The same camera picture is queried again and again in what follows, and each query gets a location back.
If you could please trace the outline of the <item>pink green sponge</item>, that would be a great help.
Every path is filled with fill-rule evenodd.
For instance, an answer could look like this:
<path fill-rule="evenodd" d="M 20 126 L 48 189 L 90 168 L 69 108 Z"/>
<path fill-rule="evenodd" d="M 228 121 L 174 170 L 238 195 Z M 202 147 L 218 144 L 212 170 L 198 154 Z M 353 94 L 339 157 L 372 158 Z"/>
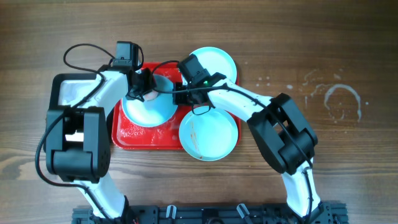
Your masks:
<path fill-rule="evenodd" d="M 159 95 L 159 92 L 152 90 L 151 92 L 147 93 L 144 95 L 144 99 L 146 101 L 152 101 L 154 99 L 156 99 Z"/>

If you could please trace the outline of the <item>white plate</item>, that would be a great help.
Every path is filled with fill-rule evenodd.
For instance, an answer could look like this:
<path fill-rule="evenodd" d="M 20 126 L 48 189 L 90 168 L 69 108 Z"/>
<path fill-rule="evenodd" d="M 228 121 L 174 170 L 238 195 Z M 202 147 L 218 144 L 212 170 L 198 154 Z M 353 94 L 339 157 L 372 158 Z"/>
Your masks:
<path fill-rule="evenodd" d="M 226 75 L 226 79 L 220 81 L 236 83 L 238 79 L 236 64 L 232 57 L 224 50 L 216 47 L 202 47 L 194 50 L 189 55 L 191 54 L 197 56 L 202 67 L 207 69 L 210 75 L 218 72 Z M 186 84 L 188 83 L 183 76 L 182 80 Z"/>
<path fill-rule="evenodd" d="M 235 148 L 239 131 L 234 118 L 225 110 L 201 106 L 184 116 L 178 137 L 190 156 L 201 161 L 217 161 Z"/>
<path fill-rule="evenodd" d="M 124 97 L 121 105 L 128 120 L 146 128 L 166 123 L 178 108 L 173 103 L 173 96 L 170 93 L 158 93 L 153 100 L 144 102 Z"/>

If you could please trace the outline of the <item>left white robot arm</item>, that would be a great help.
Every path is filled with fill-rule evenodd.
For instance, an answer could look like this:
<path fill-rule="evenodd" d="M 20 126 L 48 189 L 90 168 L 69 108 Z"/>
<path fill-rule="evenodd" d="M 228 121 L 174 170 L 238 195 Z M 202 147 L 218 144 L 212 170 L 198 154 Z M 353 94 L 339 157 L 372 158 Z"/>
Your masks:
<path fill-rule="evenodd" d="M 109 172 L 106 118 L 125 96 L 155 87 L 148 68 L 103 65 L 88 73 L 61 73 L 52 83 L 46 129 L 35 154 L 39 177 L 56 187 L 77 188 L 96 223 L 134 223 L 128 199 Z"/>

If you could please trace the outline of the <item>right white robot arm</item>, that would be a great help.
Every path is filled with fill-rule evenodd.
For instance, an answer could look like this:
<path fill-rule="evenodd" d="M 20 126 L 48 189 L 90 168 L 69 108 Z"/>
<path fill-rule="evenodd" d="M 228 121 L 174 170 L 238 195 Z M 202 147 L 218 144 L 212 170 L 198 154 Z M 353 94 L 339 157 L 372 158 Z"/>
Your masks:
<path fill-rule="evenodd" d="M 289 95 L 258 95 L 219 73 L 199 86 L 176 83 L 173 90 L 179 104 L 205 103 L 246 122 L 262 157 L 282 176 L 288 207 L 313 220 L 320 204 L 312 174 L 318 138 Z"/>

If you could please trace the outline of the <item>red plastic tray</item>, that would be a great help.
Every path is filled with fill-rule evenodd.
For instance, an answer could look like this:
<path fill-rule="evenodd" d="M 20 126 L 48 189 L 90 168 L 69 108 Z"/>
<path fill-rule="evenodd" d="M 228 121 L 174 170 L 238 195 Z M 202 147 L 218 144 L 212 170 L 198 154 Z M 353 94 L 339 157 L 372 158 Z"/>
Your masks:
<path fill-rule="evenodd" d="M 113 111 L 111 139 L 117 147 L 127 151 L 183 149 L 178 138 L 178 129 L 184 116 L 190 112 L 189 106 L 179 106 L 175 114 L 164 124 L 145 128 L 131 122 L 119 101 Z"/>

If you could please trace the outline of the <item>black soapy water tray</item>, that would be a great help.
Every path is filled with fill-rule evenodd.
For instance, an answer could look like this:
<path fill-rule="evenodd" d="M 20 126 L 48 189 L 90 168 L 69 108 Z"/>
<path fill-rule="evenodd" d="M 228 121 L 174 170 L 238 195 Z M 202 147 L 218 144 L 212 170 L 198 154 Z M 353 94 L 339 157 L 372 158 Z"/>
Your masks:
<path fill-rule="evenodd" d="M 106 118 L 119 100 L 116 75 L 59 74 L 53 79 L 47 128 L 42 140 L 45 152 L 69 148 L 91 153 L 109 152 Z"/>

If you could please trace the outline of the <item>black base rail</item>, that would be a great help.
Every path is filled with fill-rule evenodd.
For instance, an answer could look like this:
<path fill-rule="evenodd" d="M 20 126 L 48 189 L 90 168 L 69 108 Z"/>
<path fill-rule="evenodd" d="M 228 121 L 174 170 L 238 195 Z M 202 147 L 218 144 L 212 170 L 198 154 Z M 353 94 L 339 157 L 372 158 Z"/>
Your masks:
<path fill-rule="evenodd" d="M 131 223 L 306 223 L 288 205 L 271 203 L 258 206 L 239 204 L 234 207 L 131 206 L 127 219 Z M 322 202 L 310 214 L 309 223 L 348 224 L 344 203 Z"/>

